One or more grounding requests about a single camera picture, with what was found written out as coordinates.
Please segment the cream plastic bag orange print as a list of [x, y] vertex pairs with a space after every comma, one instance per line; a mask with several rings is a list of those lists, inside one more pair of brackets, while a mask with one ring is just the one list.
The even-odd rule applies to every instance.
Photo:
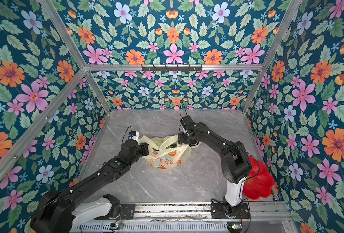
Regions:
[[[191, 156], [189, 145], [180, 145], [178, 135], [164, 138], [148, 138], [143, 136], [140, 143], [149, 144], [149, 154], [144, 156], [144, 160], [154, 168], [170, 170], [184, 164]], [[166, 149], [167, 146], [177, 144], [177, 148]]]

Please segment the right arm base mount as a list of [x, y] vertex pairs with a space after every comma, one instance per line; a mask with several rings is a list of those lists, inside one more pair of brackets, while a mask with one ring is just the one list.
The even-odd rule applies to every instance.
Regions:
[[243, 200], [240, 200], [238, 205], [231, 206], [226, 200], [220, 202], [217, 199], [211, 199], [210, 209], [211, 217], [213, 219], [251, 218], [251, 211], [249, 209], [249, 205]]

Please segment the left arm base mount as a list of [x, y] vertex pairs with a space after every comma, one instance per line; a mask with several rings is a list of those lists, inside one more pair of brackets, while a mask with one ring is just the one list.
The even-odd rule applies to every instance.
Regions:
[[96, 220], [133, 219], [136, 208], [135, 204], [120, 203], [119, 199], [111, 194], [104, 195], [102, 198], [110, 202], [111, 208], [104, 216], [95, 218]]

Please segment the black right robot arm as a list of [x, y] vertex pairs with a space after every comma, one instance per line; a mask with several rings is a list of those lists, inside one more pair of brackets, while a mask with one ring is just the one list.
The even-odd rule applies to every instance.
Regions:
[[206, 124], [194, 122], [190, 115], [180, 120], [183, 132], [178, 134], [178, 143], [190, 147], [199, 143], [208, 145], [220, 157], [221, 170], [227, 179], [223, 211], [234, 217], [243, 204], [244, 183], [252, 169], [249, 155], [241, 142], [232, 142], [213, 132]]

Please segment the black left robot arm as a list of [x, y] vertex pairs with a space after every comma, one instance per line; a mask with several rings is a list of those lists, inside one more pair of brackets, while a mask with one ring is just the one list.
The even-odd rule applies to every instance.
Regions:
[[128, 139], [122, 143], [117, 156], [105, 162], [89, 177], [61, 191], [45, 193], [31, 216], [30, 227], [37, 233], [70, 232], [74, 221], [79, 220], [74, 210], [99, 189], [127, 173], [132, 164], [148, 154], [147, 143]]

